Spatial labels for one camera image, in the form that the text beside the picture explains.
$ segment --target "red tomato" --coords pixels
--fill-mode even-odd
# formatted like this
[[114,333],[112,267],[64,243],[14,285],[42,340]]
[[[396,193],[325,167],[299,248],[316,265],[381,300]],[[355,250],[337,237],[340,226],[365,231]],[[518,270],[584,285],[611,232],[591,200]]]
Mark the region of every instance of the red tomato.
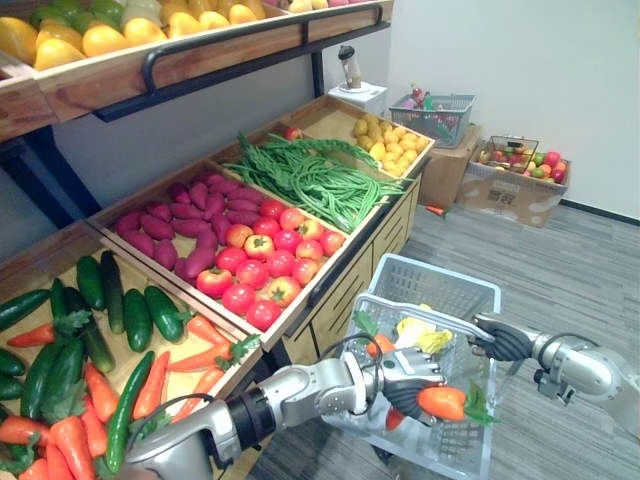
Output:
[[296,260],[296,263],[293,265],[293,269],[291,270],[291,276],[295,278],[300,285],[305,286],[311,281],[319,269],[320,265],[318,265],[318,262],[315,260],[302,258],[300,260]]
[[247,321],[254,327],[266,331],[280,316],[282,309],[271,300],[253,302],[247,310]]
[[300,290],[300,284],[294,278],[278,277],[269,285],[269,299],[279,307],[286,308],[300,293]]
[[269,280],[269,271],[264,263],[258,260],[245,260],[236,269],[238,282],[260,290]]
[[295,230],[306,219],[300,210],[297,208],[287,208],[280,215],[280,226],[283,230]]
[[249,305],[256,298],[256,292],[249,285],[231,285],[222,295],[222,305],[227,310],[231,310],[236,315],[244,315],[249,309]]
[[280,230],[273,237],[273,243],[278,250],[296,253],[296,247],[302,241],[300,234],[294,230]]
[[322,245],[322,251],[327,257],[330,257],[338,251],[338,249],[344,243],[344,237],[338,232],[331,230],[325,230],[320,238],[320,245]]
[[249,258],[256,260],[266,260],[275,251],[273,240],[266,235],[251,235],[247,237],[244,243],[244,251],[247,252]]
[[238,265],[247,259],[245,251],[238,247],[227,247],[216,257],[216,267],[236,273]]
[[250,235],[253,235],[253,230],[251,230],[251,227],[236,223],[235,225],[231,225],[227,230],[227,233],[225,234],[225,240],[227,242],[227,245],[241,248],[244,245],[244,242],[247,240],[247,237],[249,237]]
[[273,278],[286,277],[291,274],[291,269],[296,259],[289,250],[276,250],[267,259],[267,269]]
[[251,228],[256,235],[266,235],[271,238],[281,230],[278,221],[271,217],[260,217]]
[[303,240],[320,240],[324,233],[324,227],[317,220],[305,220],[298,228]]
[[274,200],[273,198],[267,198],[260,204],[260,215],[278,220],[280,218],[280,214],[286,208],[287,207],[284,203]]
[[322,258],[322,245],[317,240],[303,240],[296,247],[296,258],[320,260]]
[[220,298],[233,285],[233,276],[229,270],[204,270],[196,279],[196,288],[211,298]]

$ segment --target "wooden cabinet drawer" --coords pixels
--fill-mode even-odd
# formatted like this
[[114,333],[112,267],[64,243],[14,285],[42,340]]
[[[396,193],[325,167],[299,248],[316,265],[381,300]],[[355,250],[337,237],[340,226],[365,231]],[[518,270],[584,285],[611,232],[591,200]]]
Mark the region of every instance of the wooden cabinet drawer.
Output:
[[371,281],[372,247],[361,250],[360,258],[328,295],[311,320],[320,352],[344,337],[351,316],[353,301],[365,291]]

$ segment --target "sweet potato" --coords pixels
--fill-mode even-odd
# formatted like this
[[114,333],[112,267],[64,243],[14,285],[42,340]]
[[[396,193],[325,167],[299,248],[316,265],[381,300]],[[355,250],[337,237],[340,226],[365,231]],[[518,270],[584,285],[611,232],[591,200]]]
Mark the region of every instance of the sweet potato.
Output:
[[122,238],[144,253],[147,257],[153,258],[155,250],[153,239],[146,233],[138,232],[137,230],[129,230],[122,234]]
[[212,248],[196,248],[187,257],[184,273],[187,278],[195,278],[198,274],[213,265],[216,251]]
[[171,240],[176,236],[170,224],[153,215],[142,215],[140,217],[140,225],[142,225],[144,232],[154,240]]
[[196,238],[201,232],[209,230],[209,224],[207,222],[195,218],[190,220],[174,218],[171,220],[171,226],[177,233],[189,238]]
[[180,182],[172,183],[167,189],[167,193],[174,202],[185,204],[191,203],[191,197],[189,197],[187,187]]
[[226,238],[227,230],[229,230],[230,226],[231,222],[227,220],[227,217],[224,215],[218,214],[211,217],[211,227],[216,233],[216,238],[218,239],[218,242],[220,242],[220,245],[225,245],[224,239]]
[[190,189],[189,189],[189,196],[191,197],[191,202],[193,202],[193,204],[198,207],[200,210],[204,210],[204,206],[207,203],[207,186],[202,183],[202,182],[198,182],[196,184],[194,184]]
[[260,215],[256,212],[246,210],[229,210],[226,214],[227,220],[233,223],[241,223],[242,225],[252,226]]
[[160,220],[163,220],[165,222],[170,222],[171,217],[173,217],[173,215],[171,215],[171,210],[169,210],[169,205],[157,200],[154,200],[153,202],[149,202],[144,207],[144,209],[150,215],[153,215],[154,217],[159,218]]
[[129,230],[138,230],[140,228],[140,216],[142,210],[133,210],[122,215],[115,224],[116,233],[120,236]]
[[178,252],[176,251],[176,247],[173,246],[171,240],[160,240],[156,244],[153,258],[164,268],[166,268],[167,270],[171,270],[175,266],[176,260],[178,259]]
[[210,248],[215,252],[217,247],[218,238],[212,230],[204,230],[196,238],[196,248]]

